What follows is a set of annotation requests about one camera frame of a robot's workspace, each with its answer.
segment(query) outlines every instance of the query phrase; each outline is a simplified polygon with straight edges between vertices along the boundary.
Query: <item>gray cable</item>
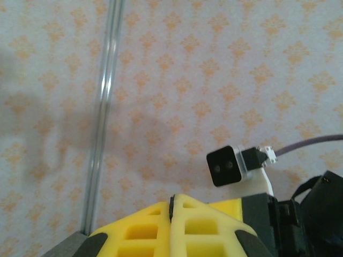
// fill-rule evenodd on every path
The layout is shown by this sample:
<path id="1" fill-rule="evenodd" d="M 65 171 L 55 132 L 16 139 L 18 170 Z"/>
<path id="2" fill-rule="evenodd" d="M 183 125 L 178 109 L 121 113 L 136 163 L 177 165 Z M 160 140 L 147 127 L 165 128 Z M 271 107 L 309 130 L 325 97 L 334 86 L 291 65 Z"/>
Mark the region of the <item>gray cable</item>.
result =
<path id="1" fill-rule="evenodd" d="M 338 141 L 343 140 L 343 134 L 337 134 L 337 135 L 325 135 L 323 137 L 318 138 L 310 138 L 304 141 L 300 141 L 298 143 L 294 143 L 292 145 L 286 146 L 284 148 L 281 148 L 277 151 L 275 151 L 275 155 L 278 157 L 283 154 L 287 154 L 293 150 L 297 150 L 304 146 L 313 145 L 315 143 L 324 143 L 324 142 L 330 142 L 330 141 Z"/>

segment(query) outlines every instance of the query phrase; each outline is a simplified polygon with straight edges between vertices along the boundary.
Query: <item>connector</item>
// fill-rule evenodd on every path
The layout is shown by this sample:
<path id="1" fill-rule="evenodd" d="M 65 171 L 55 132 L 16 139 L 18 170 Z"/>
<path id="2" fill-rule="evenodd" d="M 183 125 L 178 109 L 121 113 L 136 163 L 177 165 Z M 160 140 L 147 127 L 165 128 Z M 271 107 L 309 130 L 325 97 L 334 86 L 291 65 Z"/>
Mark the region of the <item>connector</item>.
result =
<path id="1" fill-rule="evenodd" d="M 252 147 L 242 151 L 245 167 L 247 171 L 262 168 L 268 156 L 266 153 L 261 152 L 258 147 Z"/>

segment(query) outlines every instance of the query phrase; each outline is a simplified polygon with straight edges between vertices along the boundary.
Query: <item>yellow robot part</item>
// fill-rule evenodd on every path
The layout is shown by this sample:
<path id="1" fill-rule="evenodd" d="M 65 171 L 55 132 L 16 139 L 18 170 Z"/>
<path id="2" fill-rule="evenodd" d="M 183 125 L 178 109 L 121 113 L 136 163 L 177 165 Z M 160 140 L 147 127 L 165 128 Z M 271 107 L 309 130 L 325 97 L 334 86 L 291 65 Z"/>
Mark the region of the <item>yellow robot part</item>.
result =
<path id="1" fill-rule="evenodd" d="M 108 238 L 96 257 L 169 256 L 169 203 L 159 202 L 95 230 Z"/>
<path id="2" fill-rule="evenodd" d="M 257 236 L 243 222 L 190 196 L 174 196 L 170 257 L 246 257 L 235 231 Z"/>

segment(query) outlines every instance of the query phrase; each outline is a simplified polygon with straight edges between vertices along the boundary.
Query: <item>gray base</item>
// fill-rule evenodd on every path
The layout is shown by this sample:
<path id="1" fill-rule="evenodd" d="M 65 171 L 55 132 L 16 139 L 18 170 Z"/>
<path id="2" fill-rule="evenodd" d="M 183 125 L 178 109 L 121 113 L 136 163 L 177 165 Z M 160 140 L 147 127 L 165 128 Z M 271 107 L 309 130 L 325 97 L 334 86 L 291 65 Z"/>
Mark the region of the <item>gray base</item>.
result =
<path id="1" fill-rule="evenodd" d="M 42 257 L 72 257 L 81 244 L 87 239 L 87 236 L 80 232 L 75 232 L 67 239 L 56 245 Z"/>

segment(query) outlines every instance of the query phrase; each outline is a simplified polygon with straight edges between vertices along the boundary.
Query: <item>wall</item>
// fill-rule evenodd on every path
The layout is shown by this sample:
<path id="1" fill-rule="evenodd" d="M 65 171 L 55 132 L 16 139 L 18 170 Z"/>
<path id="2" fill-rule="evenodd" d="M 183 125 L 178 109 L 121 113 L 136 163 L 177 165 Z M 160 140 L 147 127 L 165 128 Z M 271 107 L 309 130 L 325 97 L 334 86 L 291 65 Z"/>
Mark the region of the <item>wall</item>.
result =
<path id="1" fill-rule="evenodd" d="M 275 149 L 343 132 L 342 2 L 126 1 L 94 227 L 174 193 L 212 185 L 206 154 Z M 340 143 L 287 154 L 267 170 L 280 199 L 326 169 Z"/>
<path id="2" fill-rule="evenodd" d="M 80 229 L 107 1 L 0 0 L 0 256 Z"/>

